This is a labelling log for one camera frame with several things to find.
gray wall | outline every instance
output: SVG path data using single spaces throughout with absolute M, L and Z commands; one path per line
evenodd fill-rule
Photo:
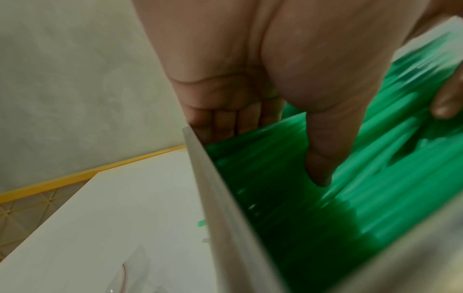
M 183 143 L 129 0 L 0 6 L 0 192 Z

yellow strip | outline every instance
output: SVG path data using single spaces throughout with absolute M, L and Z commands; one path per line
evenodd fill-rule
M 136 162 L 136 161 L 148 159 L 148 158 L 160 155 L 160 154 L 173 152 L 173 151 L 176 151 L 176 150 L 179 150 L 179 149 L 183 149 L 184 147 L 185 147 L 184 145 L 181 145 L 181 146 L 178 146 L 178 147 L 175 147 L 175 148 L 170 148 L 170 149 L 158 151 L 158 152 L 155 152 L 155 153 L 149 153 L 149 154 L 142 155 L 142 156 L 139 156 L 139 157 L 136 157 L 136 158 L 132 158 L 132 159 L 112 163 L 112 164 L 109 164 L 109 165 L 104 165 L 104 166 L 101 166 L 101 167 L 98 167 L 98 168 L 94 168 L 94 169 L 90 169 L 90 170 L 87 170 L 87 171 L 67 175 L 67 176 L 60 177 L 60 178 L 57 178 L 57 179 L 53 179 L 53 180 L 50 180 L 50 181 L 45 181 L 45 182 L 37 183 L 37 184 L 34 184 L 34 185 L 26 186 L 26 187 L 23 187 L 23 188 L 19 188 L 19 189 L 7 191 L 7 192 L 4 192 L 4 193 L 0 193 L 0 204 L 8 202 L 8 201 L 16 200 L 16 199 L 19 199 L 19 198 L 23 198 L 23 197 L 26 197 L 26 196 L 29 196 L 29 195 L 35 195 L 37 193 L 41 193 L 41 192 L 44 192 L 44 191 L 52 190 L 52 189 L 63 187 L 63 186 L 70 185 L 70 184 L 74 184 L 74 183 L 81 182 L 81 181 L 84 181 L 84 180 L 89 180 L 89 179 L 91 179 L 93 176 L 95 176 L 97 173 L 99 173 L 101 171 L 116 168 L 116 167 L 119 167 L 119 166 L 122 166 L 122 165 L 127 165 L 127 164 L 130 164 L 130 163 Z

floor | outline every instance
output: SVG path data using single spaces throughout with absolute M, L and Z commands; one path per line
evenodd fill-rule
M 0 204 L 0 262 L 87 181 Z

skin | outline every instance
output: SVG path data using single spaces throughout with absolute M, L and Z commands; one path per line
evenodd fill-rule
M 460 2 L 134 0 L 203 144 L 279 121 L 287 101 L 307 112 L 305 166 L 321 186 L 349 156 L 394 52 L 463 15 Z M 462 81 L 460 66 L 431 106 L 436 117 L 463 108 Z

white tabletop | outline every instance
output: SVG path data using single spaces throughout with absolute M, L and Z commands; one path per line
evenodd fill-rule
M 165 292 L 215 292 L 202 219 L 185 149 L 101 172 L 0 263 L 0 291 L 103 293 L 141 243 Z

